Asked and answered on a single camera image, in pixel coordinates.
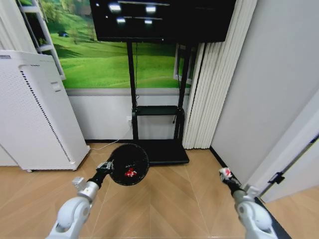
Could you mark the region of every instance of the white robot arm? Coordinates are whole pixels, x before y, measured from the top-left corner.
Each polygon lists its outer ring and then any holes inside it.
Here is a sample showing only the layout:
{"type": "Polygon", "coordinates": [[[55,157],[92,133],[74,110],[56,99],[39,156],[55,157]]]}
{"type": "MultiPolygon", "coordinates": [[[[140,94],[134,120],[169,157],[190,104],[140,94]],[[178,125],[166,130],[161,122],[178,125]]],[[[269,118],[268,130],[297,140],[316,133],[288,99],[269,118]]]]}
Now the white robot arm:
{"type": "Polygon", "coordinates": [[[231,190],[239,220],[246,229],[246,239],[278,239],[267,210],[240,188],[239,182],[233,178],[228,168],[220,169],[219,173],[222,182],[231,190]]]}
{"type": "Polygon", "coordinates": [[[97,167],[97,174],[84,181],[76,177],[72,183],[78,190],[78,197],[71,198],[60,208],[57,220],[47,239],[77,239],[83,224],[90,215],[91,207],[104,177],[110,172],[112,162],[104,162],[97,167]]]}

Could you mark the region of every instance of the wooden floor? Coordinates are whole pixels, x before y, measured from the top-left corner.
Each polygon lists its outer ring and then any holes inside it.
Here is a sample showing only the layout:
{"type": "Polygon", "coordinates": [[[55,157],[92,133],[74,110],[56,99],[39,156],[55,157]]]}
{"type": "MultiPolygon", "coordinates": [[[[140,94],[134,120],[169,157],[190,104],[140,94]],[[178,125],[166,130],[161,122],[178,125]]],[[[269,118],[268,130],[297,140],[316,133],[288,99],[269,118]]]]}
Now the wooden floor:
{"type": "MultiPolygon", "coordinates": [[[[103,145],[91,144],[91,147],[103,145]]],[[[72,179],[92,177],[96,165],[106,161],[118,145],[92,150],[74,172],[26,173],[18,167],[0,167],[0,239],[46,237],[59,208],[76,196],[72,179]]],[[[107,177],[80,237],[244,238],[230,192],[219,180],[219,163],[209,150],[188,150],[187,154],[189,164],[152,167],[145,179],[135,186],[120,186],[107,177]]],[[[291,233],[290,228],[298,231],[299,227],[290,225],[291,210],[296,209],[297,203],[289,203],[288,207],[284,206],[285,202],[269,205],[278,221],[291,233]]],[[[314,223],[319,225],[318,211],[313,212],[313,217],[316,218],[314,223]]],[[[318,238],[318,231],[313,235],[309,232],[307,237],[299,237],[305,235],[302,233],[296,235],[293,238],[318,238]]]]}
{"type": "Polygon", "coordinates": [[[319,186],[266,204],[293,239],[319,238],[319,186]]]}

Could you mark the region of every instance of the wall outlet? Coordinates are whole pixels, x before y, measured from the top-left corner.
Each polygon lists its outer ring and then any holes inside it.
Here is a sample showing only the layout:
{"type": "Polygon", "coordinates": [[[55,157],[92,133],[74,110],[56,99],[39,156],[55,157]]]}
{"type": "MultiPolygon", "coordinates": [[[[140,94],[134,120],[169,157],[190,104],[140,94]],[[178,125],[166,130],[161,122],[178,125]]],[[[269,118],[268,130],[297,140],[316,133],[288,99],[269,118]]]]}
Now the wall outlet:
{"type": "Polygon", "coordinates": [[[126,121],[128,122],[129,126],[132,127],[132,116],[126,116],[126,121]]]}

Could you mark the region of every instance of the white curtain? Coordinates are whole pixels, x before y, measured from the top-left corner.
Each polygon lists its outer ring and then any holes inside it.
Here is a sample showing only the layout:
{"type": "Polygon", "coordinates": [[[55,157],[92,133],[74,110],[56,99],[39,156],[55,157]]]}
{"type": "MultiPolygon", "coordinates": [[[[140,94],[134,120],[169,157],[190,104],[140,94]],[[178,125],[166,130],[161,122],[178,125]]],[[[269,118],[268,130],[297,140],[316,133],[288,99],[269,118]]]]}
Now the white curtain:
{"type": "Polygon", "coordinates": [[[237,0],[226,40],[198,46],[183,147],[209,148],[257,0],[237,0]]]}
{"type": "Polygon", "coordinates": [[[37,53],[14,0],[0,0],[0,50],[37,53]]]}

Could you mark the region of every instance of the window frame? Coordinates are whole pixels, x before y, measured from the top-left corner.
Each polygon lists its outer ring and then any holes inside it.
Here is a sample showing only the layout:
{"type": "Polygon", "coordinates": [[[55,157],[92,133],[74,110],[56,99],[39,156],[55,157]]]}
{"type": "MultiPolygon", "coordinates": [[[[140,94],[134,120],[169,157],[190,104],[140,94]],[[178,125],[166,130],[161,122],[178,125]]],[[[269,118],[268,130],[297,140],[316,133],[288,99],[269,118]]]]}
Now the window frame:
{"type": "Polygon", "coordinates": [[[30,1],[32,2],[31,6],[23,6],[21,4],[20,0],[16,0],[17,5],[18,5],[20,12],[22,14],[22,17],[24,19],[25,25],[30,33],[30,37],[33,41],[34,47],[39,54],[43,54],[45,51],[50,51],[51,56],[53,57],[53,60],[55,62],[56,68],[59,72],[61,79],[65,80],[66,78],[65,78],[63,68],[61,66],[58,54],[57,54],[55,47],[53,45],[53,41],[51,39],[49,29],[47,28],[46,23],[45,23],[47,21],[47,18],[46,18],[44,11],[43,11],[41,2],[37,1],[37,0],[30,0],[30,1]],[[41,30],[43,32],[45,41],[46,41],[45,45],[39,46],[37,39],[35,37],[35,34],[33,33],[32,26],[30,25],[30,23],[26,17],[26,15],[28,13],[35,13],[37,20],[39,21],[41,30]]]}
{"type": "MultiPolygon", "coordinates": [[[[178,43],[176,44],[173,78],[175,80],[179,79],[180,82],[181,82],[182,76],[178,74],[178,68],[177,68],[177,66],[179,66],[178,61],[180,60],[180,53],[178,52],[178,50],[185,50],[185,49],[186,49],[185,45],[181,45],[181,44],[178,44],[178,43]]],[[[189,85],[191,85],[191,82],[192,82],[192,79],[190,78],[190,72],[191,72],[191,68],[195,67],[196,52],[197,52],[196,47],[192,47],[190,58],[189,58],[187,80],[186,80],[186,83],[189,84],[189,85]]]]}

